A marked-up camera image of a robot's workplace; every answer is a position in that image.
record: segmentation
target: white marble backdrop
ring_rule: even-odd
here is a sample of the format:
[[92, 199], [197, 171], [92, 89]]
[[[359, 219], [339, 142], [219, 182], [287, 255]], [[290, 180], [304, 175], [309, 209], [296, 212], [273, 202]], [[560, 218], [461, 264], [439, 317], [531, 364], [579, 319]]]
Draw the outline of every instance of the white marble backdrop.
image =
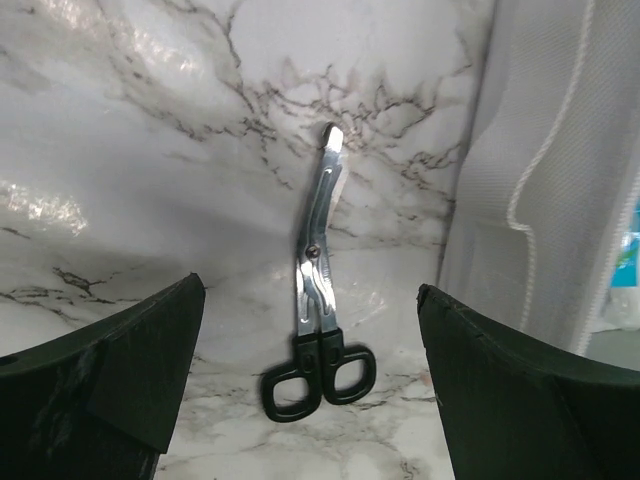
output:
[[[0, 355], [198, 272], [205, 319], [157, 478], [452, 478], [415, 315], [435, 280], [492, 0], [0, 2]], [[321, 126], [349, 170], [329, 245], [358, 404], [258, 407], [287, 358]]]

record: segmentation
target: black plastic handle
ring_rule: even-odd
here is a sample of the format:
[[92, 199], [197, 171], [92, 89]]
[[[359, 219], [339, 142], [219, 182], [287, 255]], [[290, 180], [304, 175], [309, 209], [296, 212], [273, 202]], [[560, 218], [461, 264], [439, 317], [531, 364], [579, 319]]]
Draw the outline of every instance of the black plastic handle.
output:
[[[360, 400], [376, 383], [376, 357], [364, 345], [344, 346], [342, 330], [339, 328], [324, 333], [321, 340], [322, 389], [324, 398], [333, 405], [346, 405]], [[362, 360], [362, 376], [352, 386], [337, 389], [336, 374], [347, 363]]]
[[[322, 401], [322, 381], [320, 377], [320, 348], [318, 337], [314, 333], [303, 337], [295, 337], [293, 345], [293, 360], [267, 370], [260, 382], [262, 407], [274, 422], [295, 422], [311, 415]], [[306, 396], [292, 404], [278, 406], [274, 396], [275, 388], [280, 382], [302, 378], [307, 382]]]

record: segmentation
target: scissor pivot screw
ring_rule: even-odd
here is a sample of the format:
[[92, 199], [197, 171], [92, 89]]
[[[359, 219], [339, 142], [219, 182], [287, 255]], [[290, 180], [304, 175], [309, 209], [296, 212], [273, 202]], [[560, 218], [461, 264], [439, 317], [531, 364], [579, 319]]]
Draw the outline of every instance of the scissor pivot screw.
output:
[[311, 245], [309, 248], [307, 248], [306, 254], [307, 258], [310, 260], [318, 258], [320, 256], [320, 247], [317, 245]]

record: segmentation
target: scissors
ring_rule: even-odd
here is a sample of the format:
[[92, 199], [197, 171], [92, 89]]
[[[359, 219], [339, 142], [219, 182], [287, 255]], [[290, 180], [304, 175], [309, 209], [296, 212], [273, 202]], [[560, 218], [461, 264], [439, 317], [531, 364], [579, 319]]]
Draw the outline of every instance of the scissors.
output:
[[[345, 405], [361, 399], [376, 381], [376, 359], [364, 345], [346, 346], [336, 320], [336, 299], [329, 268], [327, 221], [331, 195], [342, 171], [340, 152], [342, 131], [327, 125], [323, 135], [324, 152], [303, 217], [296, 246], [297, 334], [292, 340], [293, 359], [267, 370], [261, 380], [262, 406], [274, 422], [295, 422], [311, 415], [322, 397], [333, 405]], [[346, 388], [336, 388], [338, 369], [362, 361], [359, 380]], [[276, 385], [302, 378], [307, 385], [302, 400], [277, 405]]]

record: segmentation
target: blue object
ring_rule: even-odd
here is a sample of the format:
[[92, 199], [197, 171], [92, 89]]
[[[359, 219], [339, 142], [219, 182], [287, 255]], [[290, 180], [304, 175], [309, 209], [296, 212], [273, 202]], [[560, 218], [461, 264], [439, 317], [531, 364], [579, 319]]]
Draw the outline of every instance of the blue object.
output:
[[638, 286], [638, 247], [640, 247], [640, 204], [636, 205], [631, 227], [622, 238], [622, 249], [611, 280], [612, 288]]

